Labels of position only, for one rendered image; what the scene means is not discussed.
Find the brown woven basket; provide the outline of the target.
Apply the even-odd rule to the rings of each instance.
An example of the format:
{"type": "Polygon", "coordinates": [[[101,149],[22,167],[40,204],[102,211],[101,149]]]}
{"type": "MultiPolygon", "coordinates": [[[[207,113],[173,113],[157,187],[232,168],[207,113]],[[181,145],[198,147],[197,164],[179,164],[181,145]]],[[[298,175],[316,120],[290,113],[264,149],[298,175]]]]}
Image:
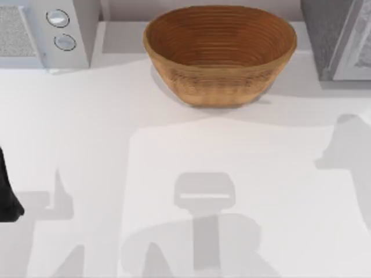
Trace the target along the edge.
{"type": "Polygon", "coordinates": [[[200,5],[150,21],[143,46],[169,90],[202,108],[240,107],[272,86],[297,48],[286,20],[247,6],[200,5]]]}

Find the pale microwave oven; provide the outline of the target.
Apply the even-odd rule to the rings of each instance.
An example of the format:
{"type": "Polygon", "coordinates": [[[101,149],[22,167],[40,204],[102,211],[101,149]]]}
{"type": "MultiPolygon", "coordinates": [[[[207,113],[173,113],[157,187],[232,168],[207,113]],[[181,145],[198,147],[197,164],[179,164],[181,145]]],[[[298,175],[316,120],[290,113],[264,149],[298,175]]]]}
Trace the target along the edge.
{"type": "Polygon", "coordinates": [[[101,0],[0,0],[0,69],[73,70],[90,67],[101,0]],[[61,9],[70,17],[64,28],[51,26],[46,12],[61,9]],[[77,43],[65,52],[54,37],[68,34],[77,43]]]}

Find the round microwave knob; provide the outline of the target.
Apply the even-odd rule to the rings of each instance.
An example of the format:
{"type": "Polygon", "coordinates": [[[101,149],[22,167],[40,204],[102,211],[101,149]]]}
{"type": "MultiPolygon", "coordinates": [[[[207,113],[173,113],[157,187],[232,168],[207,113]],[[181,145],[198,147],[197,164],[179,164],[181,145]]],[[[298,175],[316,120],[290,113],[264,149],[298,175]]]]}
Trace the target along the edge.
{"type": "Polygon", "coordinates": [[[61,34],[58,36],[55,36],[54,39],[54,45],[65,52],[72,51],[76,48],[77,43],[76,40],[68,34],[61,34]]]}
{"type": "Polygon", "coordinates": [[[61,9],[46,12],[46,20],[51,26],[56,28],[64,28],[70,23],[69,15],[61,9]]]}

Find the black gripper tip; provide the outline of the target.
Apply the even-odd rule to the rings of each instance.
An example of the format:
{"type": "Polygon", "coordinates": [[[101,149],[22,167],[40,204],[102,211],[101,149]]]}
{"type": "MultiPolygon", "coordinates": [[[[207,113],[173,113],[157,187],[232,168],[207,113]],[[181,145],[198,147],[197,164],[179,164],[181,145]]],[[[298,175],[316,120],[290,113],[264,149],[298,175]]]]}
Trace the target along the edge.
{"type": "Polygon", "coordinates": [[[11,187],[3,150],[0,147],[0,222],[16,222],[25,213],[11,187]]]}

